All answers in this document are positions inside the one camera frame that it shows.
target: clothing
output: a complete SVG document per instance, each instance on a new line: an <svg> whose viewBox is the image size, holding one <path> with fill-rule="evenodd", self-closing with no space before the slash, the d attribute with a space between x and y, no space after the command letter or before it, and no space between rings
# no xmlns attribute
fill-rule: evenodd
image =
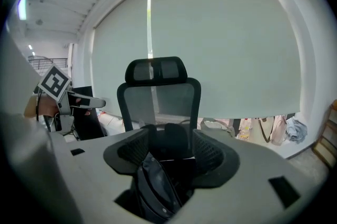
<svg viewBox="0 0 337 224"><path fill-rule="evenodd" d="M289 118L287 121L287 139L290 141L295 141L297 144L301 143L307 133L307 127L305 124L299 122L294 117Z"/></svg>

